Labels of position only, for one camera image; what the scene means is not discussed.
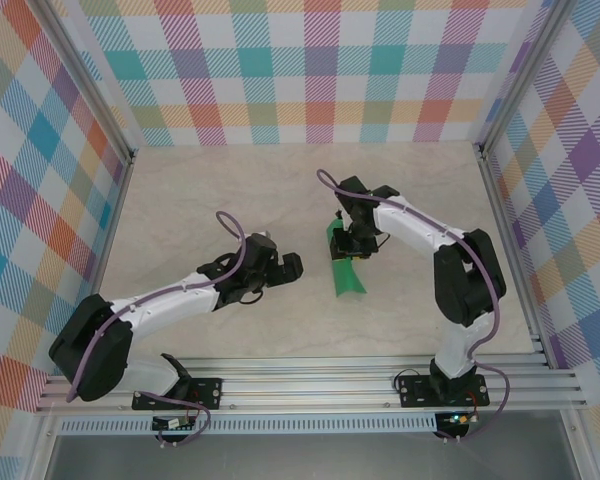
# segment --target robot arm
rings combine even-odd
[[[378,251],[375,237],[387,233],[432,260],[436,303],[450,322],[431,362],[430,383],[442,402],[464,394],[476,371],[472,348],[491,330],[493,304],[483,275],[453,237],[463,239],[477,254],[499,299],[506,293],[506,286],[489,236],[479,229],[464,232],[441,224],[386,185],[369,191],[357,177],[351,177],[338,188],[387,199],[392,204],[352,198],[336,191],[348,226],[334,231],[330,246],[333,259],[369,258]]]
[[[78,396],[92,401],[119,387],[150,390],[176,400],[188,398],[190,377],[177,360],[166,354],[157,362],[134,360],[129,351],[134,342],[160,328],[242,303],[247,293],[261,296],[263,288],[294,282],[303,273],[296,253],[284,255],[282,265],[278,264],[276,244],[266,235],[250,235],[244,248],[242,263],[228,277],[227,273],[238,264],[240,251],[224,254],[181,281],[144,295],[113,302],[105,301],[99,294],[85,298],[51,346],[51,359],[74,381],[95,333],[117,314],[118,318],[102,333],[88,356],[77,387]],[[213,284],[220,277],[227,278]],[[201,284],[207,286],[190,287]]]

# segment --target plaid wall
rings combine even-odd
[[[223,145],[466,139],[527,0],[79,4],[150,145]]]
[[[522,65],[524,65],[525,61],[527,60],[527,56],[529,54],[531,46],[536,41],[538,35],[542,31],[542,26],[544,25],[544,22],[547,19],[547,14],[549,13],[549,10],[551,9],[551,6],[554,2],[555,0],[542,0],[542,5],[540,6],[538,13],[536,14],[536,17],[533,19],[533,23],[531,24],[531,27],[529,28],[529,31],[527,32],[527,35],[525,36],[524,41],[520,46],[520,50],[518,50],[518,54],[516,55],[515,60],[511,64],[511,67],[507,72],[504,82],[502,82],[502,85],[500,85],[498,95],[496,96],[493,105],[491,105],[491,109],[489,110],[487,119],[485,120],[484,125],[480,130],[480,134],[478,135],[477,143],[483,143],[487,134],[489,133],[489,130],[493,125],[493,121],[496,118],[498,112],[500,111],[500,106],[502,105],[502,102],[507,97],[507,95],[509,95],[511,87],[513,87],[513,83],[517,78],[518,73],[522,68]]]
[[[593,405],[600,459],[600,0],[580,0],[493,165],[562,367]]]
[[[93,60],[91,53],[89,52],[84,41],[82,40],[82,37],[78,34],[78,30],[76,29],[75,23],[69,17],[69,13],[67,12],[67,9],[64,5],[64,1],[65,0],[49,0],[49,3],[53,6],[56,13],[60,17],[60,20],[62,21],[65,29],[67,30],[67,33],[69,34],[69,37],[71,38],[75,49],[81,55],[85,66],[91,74],[91,78],[95,81],[96,85],[98,86],[98,89],[100,90],[100,93],[102,94],[103,100],[107,103],[107,105],[109,105],[111,113],[118,122],[118,126],[120,127],[120,130],[122,131],[127,142],[132,146],[138,146],[136,145],[136,139],[131,135],[131,132],[129,131],[129,125],[127,124],[126,118],[124,117],[124,115],[122,115],[122,112],[120,111],[118,105],[116,105],[111,91],[109,90],[109,87],[107,87],[107,83],[102,77],[102,73],[96,66],[96,63]]]
[[[0,480],[89,292],[122,162],[24,0],[0,1]]]

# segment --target metal extrusion rail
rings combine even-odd
[[[537,336],[531,354],[481,355],[483,363],[498,366],[511,380],[507,410],[560,410],[583,408],[584,393],[570,370],[552,370]],[[222,414],[316,414],[372,412],[444,412],[453,409],[402,409],[393,390],[394,376],[405,368],[428,373],[430,356],[190,359],[182,364],[194,377],[224,379]],[[482,371],[495,410],[504,395],[504,381]],[[114,390],[95,402],[64,401],[69,383],[50,377],[38,411],[47,415],[142,415],[131,410],[130,391]]]

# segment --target marble-pattern surface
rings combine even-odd
[[[472,147],[466,142],[143,148],[133,173],[101,292],[131,296],[177,281],[236,244],[216,222],[234,214],[247,232],[268,230],[279,252],[298,252],[304,276],[268,289],[253,306],[231,305],[171,325],[140,351],[195,357],[416,355],[436,352],[447,320],[433,296],[430,259],[391,239],[355,262],[368,293],[335,297],[325,229],[338,208],[315,177],[358,175],[389,184],[453,226],[489,232],[509,291],[502,327],[482,352],[532,351],[527,324]]]

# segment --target metal corner post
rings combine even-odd
[[[96,266],[95,274],[93,276],[93,283],[91,284],[91,293],[99,292],[100,286],[102,285],[104,271],[107,267],[107,262],[109,261],[111,248],[113,247],[113,239],[118,228],[120,215],[122,214],[122,207],[124,205],[124,200],[127,196],[127,191],[129,190],[129,182],[131,181],[131,174],[133,173],[134,160],[135,157],[132,156],[131,162],[124,166],[124,171],[122,173],[122,181],[120,182],[120,193],[118,194],[116,204],[113,207],[113,214],[111,216],[111,223],[109,224],[109,229],[107,230],[107,237],[105,238],[104,246],[102,247],[102,253],[100,254],[100,258],[98,259],[98,264]]]
[[[538,71],[540,71],[551,46],[577,3],[578,0],[554,0],[538,38],[531,46],[526,61],[511,87],[511,91],[504,99],[491,129],[487,133],[482,145],[482,151],[486,155],[491,154],[498,140],[506,131],[527,89],[533,83]]]
[[[498,191],[498,187],[495,183],[493,172],[491,170],[491,164],[483,157],[483,154],[479,151],[476,146],[475,155],[480,168],[480,174],[484,182],[485,190],[487,191],[487,197],[491,204],[493,216],[496,220],[496,226],[498,227],[498,233],[502,239],[504,250],[507,255],[507,262],[511,269],[511,275],[518,292],[518,297],[522,306],[527,325],[532,334],[540,335],[543,341],[548,338],[546,332],[542,327],[542,322],[539,320],[539,312],[537,305],[534,301],[533,292],[529,286],[529,282],[525,278],[523,261],[520,258],[520,252],[516,246],[515,236],[511,230],[511,225],[507,221],[504,202]],[[549,365],[555,367],[557,365],[556,359],[551,351],[546,352]]]
[[[58,14],[49,5],[48,0],[28,0],[28,4],[116,153],[130,163],[134,147],[125,139],[118,122],[113,117]]]

